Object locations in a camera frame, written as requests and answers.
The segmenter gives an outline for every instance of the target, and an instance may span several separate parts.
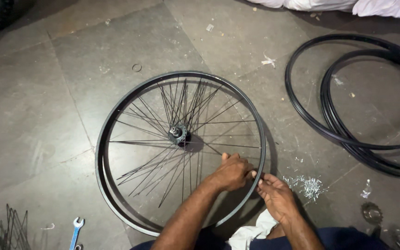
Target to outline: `blue wrench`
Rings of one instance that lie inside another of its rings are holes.
[[[76,244],[76,238],[78,237],[78,233],[80,231],[80,228],[84,225],[84,219],[78,223],[78,219],[80,217],[77,217],[74,221],[73,221],[73,225],[75,226],[75,230],[73,231],[73,237],[72,237],[72,242],[70,243],[70,248],[69,250],[75,250],[75,244]]]

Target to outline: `hand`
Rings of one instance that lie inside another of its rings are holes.
[[[291,189],[274,175],[262,174],[256,191],[264,199],[271,216],[281,224],[300,216]]]
[[[238,153],[230,156],[222,155],[222,164],[217,170],[205,179],[205,182],[215,185],[220,191],[233,191],[245,186],[246,181],[253,179],[256,172],[245,158],[240,158]]]

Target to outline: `bicycle wheel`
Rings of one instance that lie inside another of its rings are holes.
[[[108,115],[98,137],[97,181],[123,222],[158,236],[221,154],[238,152],[260,171],[243,189],[218,197],[203,225],[217,226],[252,194],[265,150],[261,119],[240,89],[203,72],[169,72],[132,89]]]

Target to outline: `gray floor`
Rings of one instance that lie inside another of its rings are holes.
[[[385,241],[389,229],[400,227],[400,179],[358,163],[313,131],[284,87],[286,62],[303,42],[349,32],[400,45],[400,20],[342,12],[324,12],[317,20],[242,0],[32,4],[17,7],[24,16],[0,33],[0,217],[6,203],[28,210],[33,249],[67,247],[77,216],[86,218],[79,241],[89,249],[129,249],[151,239],[124,225],[105,204],[94,175],[94,148],[106,116],[128,90],[185,69],[222,76],[251,98],[267,126],[266,169],[278,176],[318,177],[328,187],[315,202],[298,193],[316,226],[353,225],[368,232],[372,227],[360,205],[371,201],[384,213]],[[214,25],[211,32],[208,24]],[[297,61],[294,89],[318,120],[323,121],[317,87],[325,70],[362,47],[323,44]],[[275,59],[275,69],[260,63],[264,53]],[[143,66],[139,73],[131,71],[135,63]],[[366,142],[400,143],[400,68],[365,58],[346,65],[336,78],[343,84],[333,83],[332,96],[352,132]],[[387,157],[400,162],[400,151]],[[372,193],[365,199],[360,194],[367,179]],[[219,231],[226,235],[253,225],[262,209],[252,199]],[[53,230],[41,229],[51,223]]]

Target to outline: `dark blue pants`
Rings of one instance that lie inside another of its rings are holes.
[[[379,239],[370,237],[355,228],[326,227],[317,230],[320,241],[325,249],[338,250],[386,250],[388,247]],[[148,250],[154,241],[141,243],[131,250]],[[231,250],[231,247],[210,231],[202,231],[196,242],[195,249]],[[290,250],[291,245],[286,237],[272,240],[255,239],[250,250]]]

